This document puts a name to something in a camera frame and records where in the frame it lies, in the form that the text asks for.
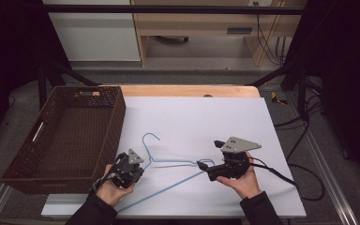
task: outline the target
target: basket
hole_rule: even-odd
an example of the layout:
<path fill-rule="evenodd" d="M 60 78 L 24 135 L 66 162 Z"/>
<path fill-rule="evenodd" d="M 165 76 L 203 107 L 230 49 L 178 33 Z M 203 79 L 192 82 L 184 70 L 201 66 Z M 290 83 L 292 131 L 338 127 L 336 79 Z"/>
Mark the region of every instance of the basket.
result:
<path fill-rule="evenodd" d="M 87 193 L 116 156 L 126 104 L 119 86 L 57 86 L 1 182 L 25 194 Z"/>

